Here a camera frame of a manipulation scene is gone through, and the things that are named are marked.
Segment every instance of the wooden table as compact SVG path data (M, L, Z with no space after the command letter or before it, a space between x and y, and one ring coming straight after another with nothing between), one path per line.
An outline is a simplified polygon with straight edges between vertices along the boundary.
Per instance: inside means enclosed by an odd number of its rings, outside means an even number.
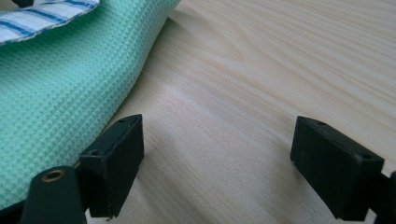
M388 175L395 71L392 0L183 0L112 120L143 114L146 157L110 223L343 223L290 161L296 117Z

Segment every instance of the striped cloth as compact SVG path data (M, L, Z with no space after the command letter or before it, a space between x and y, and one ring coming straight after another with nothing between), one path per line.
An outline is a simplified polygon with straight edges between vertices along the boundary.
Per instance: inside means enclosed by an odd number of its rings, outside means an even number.
M38 0L32 7L0 14L0 45L33 38L63 26L99 5L100 0Z

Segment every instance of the wood grain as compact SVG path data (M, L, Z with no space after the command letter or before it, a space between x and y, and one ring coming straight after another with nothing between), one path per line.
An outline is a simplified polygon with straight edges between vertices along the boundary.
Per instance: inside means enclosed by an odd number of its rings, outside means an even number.
M143 114L146 158L111 223L342 223L290 161L296 117L388 175L395 71L394 1L183 0L112 120Z

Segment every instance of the green towel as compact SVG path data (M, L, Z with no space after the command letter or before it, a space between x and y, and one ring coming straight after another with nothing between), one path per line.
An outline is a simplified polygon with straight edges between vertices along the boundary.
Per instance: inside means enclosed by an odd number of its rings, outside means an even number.
M0 209L98 136L178 1L101 0L64 27L0 47Z

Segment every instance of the black plastic block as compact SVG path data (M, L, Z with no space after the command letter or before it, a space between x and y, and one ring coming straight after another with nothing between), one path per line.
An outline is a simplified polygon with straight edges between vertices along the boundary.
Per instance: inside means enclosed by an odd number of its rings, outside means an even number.
M297 118L291 160L336 218L363 221L384 159L331 126Z
M86 223L72 167L54 167L32 179L21 224L42 223Z
M142 116L120 119L80 155L92 217L117 217L144 158Z

